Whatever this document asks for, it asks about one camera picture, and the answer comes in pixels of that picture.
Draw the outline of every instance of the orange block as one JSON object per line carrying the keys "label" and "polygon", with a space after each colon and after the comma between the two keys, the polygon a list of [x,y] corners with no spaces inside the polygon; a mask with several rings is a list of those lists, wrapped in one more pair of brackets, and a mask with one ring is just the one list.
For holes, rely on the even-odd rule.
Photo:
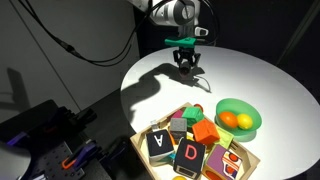
{"label": "orange block", "polygon": [[195,141],[210,145],[220,139],[216,125],[207,120],[203,119],[192,126]]}

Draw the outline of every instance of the green bowl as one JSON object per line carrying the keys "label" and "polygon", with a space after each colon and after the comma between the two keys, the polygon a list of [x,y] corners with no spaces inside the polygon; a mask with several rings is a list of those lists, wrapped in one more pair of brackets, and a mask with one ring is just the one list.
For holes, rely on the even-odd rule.
{"label": "green bowl", "polygon": [[[230,128],[219,118],[219,114],[224,111],[232,112],[236,116],[242,113],[249,115],[253,121],[252,127],[247,130],[243,130],[239,127]],[[242,100],[233,99],[233,98],[223,99],[218,102],[216,107],[215,120],[218,126],[227,130],[228,132],[232,133],[235,136],[248,135],[249,133],[256,131],[261,126],[261,123],[262,123],[259,112],[253,106],[251,106],[250,104]]]}

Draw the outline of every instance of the wooden box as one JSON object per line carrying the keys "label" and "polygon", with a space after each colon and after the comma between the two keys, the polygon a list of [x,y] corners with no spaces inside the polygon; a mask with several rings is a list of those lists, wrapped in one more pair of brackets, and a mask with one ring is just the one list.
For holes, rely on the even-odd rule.
{"label": "wooden box", "polygon": [[[192,105],[190,103],[185,103],[181,107],[175,109],[168,115],[158,120],[157,123],[159,128],[160,129],[167,128],[172,115],[179,109],[184,110],[186,107],[189,107],[189,106],[192,106]],[[138,132],[137,134],[133,135],[130,138],[130,140],[139,158],[143,162],[144,166],[148,170],[151,177],[156,180],[158,179],[170,180],[170,179],[173,179],[175,176],[181,176],[180,174],[174,172],[173,167],[170,164],[166,164],[158,167],[153,167],[149,164],[148,150],[147,150],[147,145],[145,140],[145,135],[149,132],[152,132],[151,126],[146,127],[141,132]],[[234,152],[238,156],[240,156],[242,159],[242,165],[239,169],[236,179],[240,179],[240,180],[248,179],[250,175],[253,173],[253,171],[256,169],[257,165],[259,164],[260,162],[259,158],[257,158],[253,153],[251,153],[249,150],[247,150],[245,147],[243,147],[240,143],[238,143],[235,140],[232,140],[229,150]],[[204,180],[207,178],[201,175],[199,179]]]}

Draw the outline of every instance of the white round table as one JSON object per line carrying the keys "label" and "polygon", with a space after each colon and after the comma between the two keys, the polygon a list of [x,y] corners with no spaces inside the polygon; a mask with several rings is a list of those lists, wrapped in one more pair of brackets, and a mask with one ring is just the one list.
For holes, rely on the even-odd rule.
{"label": "white round table", "polygon": [[177,80],[172,52],[152,53],[131,67],[121,85],[121,102],[136,132],[186,102],[201,104],[214,119],[216,104],[237,98],[253,105],[262,126],[253,140],[241,142],[261,161],[250,179],[286,179],[320,158],[320,106],[310,92],[279,68],[233,50],[196,46],[204,74],[193,81]]}

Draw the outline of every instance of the pink block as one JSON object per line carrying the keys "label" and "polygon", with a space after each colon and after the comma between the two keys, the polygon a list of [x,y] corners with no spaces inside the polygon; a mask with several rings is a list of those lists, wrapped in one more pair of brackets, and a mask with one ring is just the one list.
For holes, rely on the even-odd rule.
{"label": "pink block", "polygon": [[182,114],[183,114],[183,111],[178,110],[173,114],[172,118],[182,118]]}

